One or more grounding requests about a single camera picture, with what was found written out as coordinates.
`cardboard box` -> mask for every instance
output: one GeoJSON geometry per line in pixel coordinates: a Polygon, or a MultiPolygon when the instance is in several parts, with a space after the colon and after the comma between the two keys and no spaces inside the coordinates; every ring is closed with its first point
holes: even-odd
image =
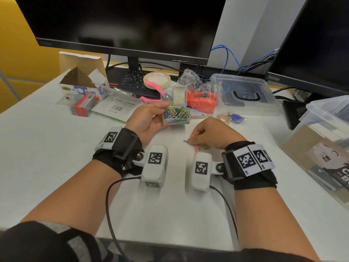
{"type": "Polygon", "coordinates": [[[59,83],[65,95],[93,95],[97,101],[108,96],[110,87],[101,57],[61,51],[59,64],[62,73],[68,71],[59,83]]]}

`barcode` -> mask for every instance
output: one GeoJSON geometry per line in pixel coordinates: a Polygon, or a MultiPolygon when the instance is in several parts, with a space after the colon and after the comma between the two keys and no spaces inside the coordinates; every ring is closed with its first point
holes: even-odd
{"type": "Polygon", "coordinates": [[[123,110],[124,108],[122,108],[122,107],[120,107],[120,106],[113,106],[111,109],[121,111],[121,110],[123,110]]]}
{"type": "Polygon", "coordinates": [[[85,91],[86,92],[86,94],[88,94],[88,95],[96,95],[96,92],[94,92],[94,91],[85,91]]]}

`black keyboard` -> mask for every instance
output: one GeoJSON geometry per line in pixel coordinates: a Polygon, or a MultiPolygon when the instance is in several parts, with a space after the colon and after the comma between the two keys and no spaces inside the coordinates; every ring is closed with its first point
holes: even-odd
{"type": "MultiPolygon", "coordinates": [[[[152,99],[160,99],[160,93],[158,91],[146,88],[146,86],[143,83],[143,77],[148,73],[151,73],[151,71],[127,70],[124,75],[124,78],[122,79],[122,82],[115,87],[132,92],[137,96],[145,96],[152,99]]],[[[171,80],[177,82],[179,76],[170,75],[170,78],[171,80]]]]}

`paper card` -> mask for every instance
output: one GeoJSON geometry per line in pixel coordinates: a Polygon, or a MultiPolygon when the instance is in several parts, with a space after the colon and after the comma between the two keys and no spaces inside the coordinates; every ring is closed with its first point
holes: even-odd
{"type": "Polygon", "coordinates": [[[115,92],[98,103],[92,111],[126,122],[135,109],[142,104],[143,101],[139,99],[115,92]]]}
{"type": "Polygon", "coordinates": [[[306,155],[349,190],[349,154],[343,148],[325,138],[306,155]]]}

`right hand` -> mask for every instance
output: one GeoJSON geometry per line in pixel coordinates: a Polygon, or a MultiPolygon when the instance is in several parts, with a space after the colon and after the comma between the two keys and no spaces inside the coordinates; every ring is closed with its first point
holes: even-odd
{"type": "Polygon", "coordinates": [[[220,119],[209,117],[195,127],[188,139],[188,144],[207,144],[224,150],[229,144],[237,141],[246,141],[246,139],[220,119]]]}

